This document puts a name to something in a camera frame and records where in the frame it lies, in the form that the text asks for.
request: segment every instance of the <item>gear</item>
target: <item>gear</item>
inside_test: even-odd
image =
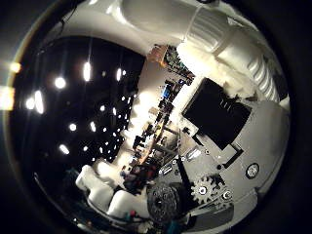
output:
[[[215,180],[209,176],[204,176],[201,179],[194,181],[194,186],[191,187],[193,200],[199,204],[204,204],[215,200],[222,193],[224,185],[216,184]]]

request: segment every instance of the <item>mechanical part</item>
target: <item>mechanical part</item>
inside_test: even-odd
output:
[[[231,199],[232,198],[232,195],[231,195],[231,192],[230,191],[225,191],[223,194],[222,194],[222,198],[224,199],[224,200],[229,200],[229,199]]]
[[[246,177],[247,178],[255,178],[259,173],[259,165],[258,164],[251,164],[246,170]]]
[[[191,187],[191,195],[193,196],[193,200],[197,201],[199,204],[208,203],[217,198],[219,195],[218,190],[221,186],[222,183],[216,184],[211,177],[204,176],[194,181],[194,186]]]
[[[180,189],[164,182],[152,187],[147,195],[147,208],[155,222],[166,224],[181,215],[182,201],[178,191]]]
[[[207,187],[203,186],[203,187],[200,187],[198,192],[201,194],[201,195],[205,195],[208,191],[207,191]]]
[[[197,145],[185,152],[186,160],[182,164],[190,181],[197,181],[203,176],[219,173],[216,168],[217,162],[212,155],[207,155],[205,151],[205,147]]]

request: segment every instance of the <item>dark background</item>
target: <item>dark background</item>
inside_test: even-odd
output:
[[[12,60],[24,33],[52,0],[1,2],[0,59]],[[257,209],[232,228],[231,233],[309,233],[312,165],[312,111],[310,90],[312,35],[311,1],[227,1],[248,16],[271,44],[289,82],[292,132],[288,153],[277,180]],[[62,1],[68,9],[69,1]],[[7,76],[0,67],[0,81]],[[1,128],[0,211],[2,233],[79,233],[43,197],[24,195],[22,179],[13,176]],[[13,161],[17,172],[20,162]]]

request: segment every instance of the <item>blue component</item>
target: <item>blue component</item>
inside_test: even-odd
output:
[[[162,98],[168,98],[169,96],[170,96],[170,87],[169,85],[166,85],[162,93]]]

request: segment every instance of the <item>screw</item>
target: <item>screw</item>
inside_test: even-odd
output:
[[[225,191],[225,192],[222,194],[222,197],[223,197],[224,200],[229,200],[229,199],[232,197],[231,192],[228,191],[228,190]]]
[[[255,178],[256,175],[259,172],[259,165],[258,164],[251,164],[248,166],[247,171],[246,171],[246,176],[247,178]]]
[[[198,189],[198,192],[199,192],[199,194],[201,194],[201,195],[205,195],[205,194],[207,193],[207,187],[204,187],[204,186],[200,187],[200,188]]]

